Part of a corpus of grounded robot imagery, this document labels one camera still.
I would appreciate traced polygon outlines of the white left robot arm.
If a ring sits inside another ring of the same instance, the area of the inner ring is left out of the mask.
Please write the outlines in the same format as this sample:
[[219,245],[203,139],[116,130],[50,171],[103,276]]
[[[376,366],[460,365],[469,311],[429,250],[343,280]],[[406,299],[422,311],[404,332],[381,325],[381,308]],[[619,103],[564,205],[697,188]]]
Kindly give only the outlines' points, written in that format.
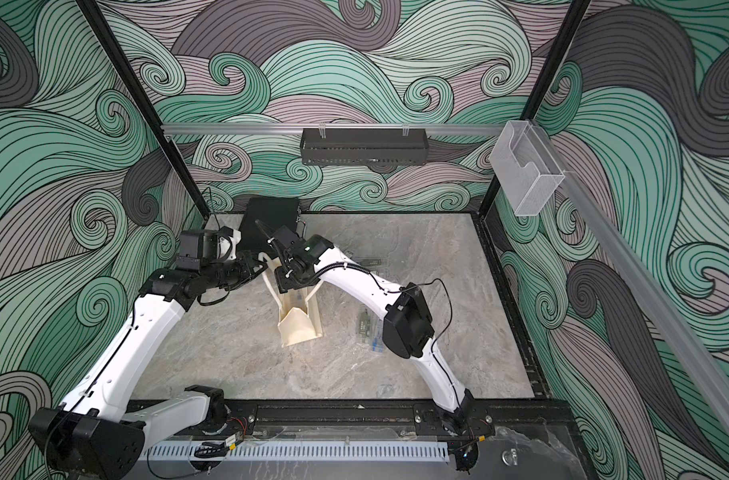
[[56,407],[40,408],[28,432],[44,456],[46,472],[96,479],[126,476],[152,446],[190,427],[220,433],[228,424],[224,392],[195,385],[149,412],[128,412],[130,396],[172,328],[211,289],[232,292],[266,271],[244,252],[201,270],[160,268],[136,298],[128,320],[86,378]]

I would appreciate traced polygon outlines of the clear compass set green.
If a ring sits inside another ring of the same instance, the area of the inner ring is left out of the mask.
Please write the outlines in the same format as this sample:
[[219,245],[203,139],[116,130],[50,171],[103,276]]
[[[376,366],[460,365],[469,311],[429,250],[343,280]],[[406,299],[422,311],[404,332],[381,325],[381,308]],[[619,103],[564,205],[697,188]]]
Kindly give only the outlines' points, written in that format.
[[356,316],[356,339],[358,343],[369,344],[372,337],[372,315],[368,308],[363,307]]

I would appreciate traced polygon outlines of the cream canvas tote bag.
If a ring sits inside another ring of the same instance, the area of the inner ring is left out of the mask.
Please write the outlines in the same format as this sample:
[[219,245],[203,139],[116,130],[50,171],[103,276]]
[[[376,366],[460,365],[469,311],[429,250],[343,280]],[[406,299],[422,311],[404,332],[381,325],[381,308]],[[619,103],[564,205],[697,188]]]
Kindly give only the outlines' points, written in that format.
[[324,336],[322,319],[316,300],[316,292],[320,289],[320,285],[280,293],[278,281],[274,279],[274,272],[280,266],[280,261],[270,259],[264,252],[258,254],[258,259],[268,266],[268,269],[262,272],[262,280],[278,306],[278,332],[282,347],[322,338]]

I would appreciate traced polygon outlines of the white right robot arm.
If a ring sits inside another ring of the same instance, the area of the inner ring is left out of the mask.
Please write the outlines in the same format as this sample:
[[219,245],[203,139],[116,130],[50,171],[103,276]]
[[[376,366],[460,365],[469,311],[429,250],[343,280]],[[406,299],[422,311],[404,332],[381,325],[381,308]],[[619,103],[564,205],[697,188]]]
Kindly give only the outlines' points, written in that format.
[[304,239],[281,227],[266,243],[280,260],[276,282],[282,291],[330,284],[354,297],[383,322],[384,346],[409,360],[424,379],[446,430],[461,435],[471,430],[474,396],[452,372],[440,350],[440,335],[422,286],[390,282],[362,266],[332,241],[315,235]]

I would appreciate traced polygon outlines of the clear compass set blue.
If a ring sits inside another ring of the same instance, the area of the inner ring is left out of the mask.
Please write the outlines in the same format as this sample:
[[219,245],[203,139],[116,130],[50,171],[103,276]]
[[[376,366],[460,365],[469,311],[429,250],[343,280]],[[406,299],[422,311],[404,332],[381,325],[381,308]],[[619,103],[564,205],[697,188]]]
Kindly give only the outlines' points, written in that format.
[[381,318],[371,318],[370,346],[371,350],[383,353],[386,349],[383,340],[384,322]]

